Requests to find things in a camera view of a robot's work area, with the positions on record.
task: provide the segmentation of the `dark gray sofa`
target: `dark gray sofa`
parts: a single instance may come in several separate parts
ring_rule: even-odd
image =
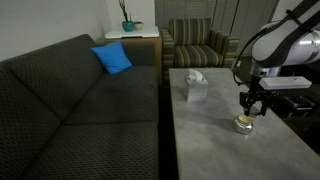
[[[81,35],[0,63],[0,179],[158,179],[152,44],[109,75]]]

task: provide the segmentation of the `armchair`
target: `armchair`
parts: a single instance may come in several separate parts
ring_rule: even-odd
[[[160,30],[165,86],[169,68],[232,67],[239,38],[210,27],[210,18],[171,19],[169,28]]]

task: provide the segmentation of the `floor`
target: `floor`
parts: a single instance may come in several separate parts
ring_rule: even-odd
[[[241,65],[237,71],[237,76],[243,81],[250,81],[251,57],[241,58]],[[312,149],[320,153],[320,79],[315,76],[315,71],[320,70],[320,64],[310,65],[310,68],[290,67],[290,71],[296,75],[302,75],[312,81],[312,86],[302,90],[284,90],[279,93],[284,95],[302,95],[310,97],[317,104],[308,117],[282,118],[282,120]],[[178,168],[176,160],[176,148],[174,138],[174,128],[172,120],[170,89],[159,88],[159,156],[160,156],[160,179],[178,179]]]

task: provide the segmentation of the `blue pillow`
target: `blue pillow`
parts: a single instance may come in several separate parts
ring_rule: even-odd
[[[110,74],[115,74],[132,66],[119,40],[102,47],[91,48],[91,50],[98,56]]]

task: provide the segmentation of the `coffee table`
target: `coffee table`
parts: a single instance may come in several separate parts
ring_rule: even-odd
[[[180,179],[320,179],[319,156],[271,110],[249,135],[232,128],[243,114],[239,92],[248,89],[229,69],[195,70],[209,83],[204,102],[186,101],[188,69],[169,70]]]

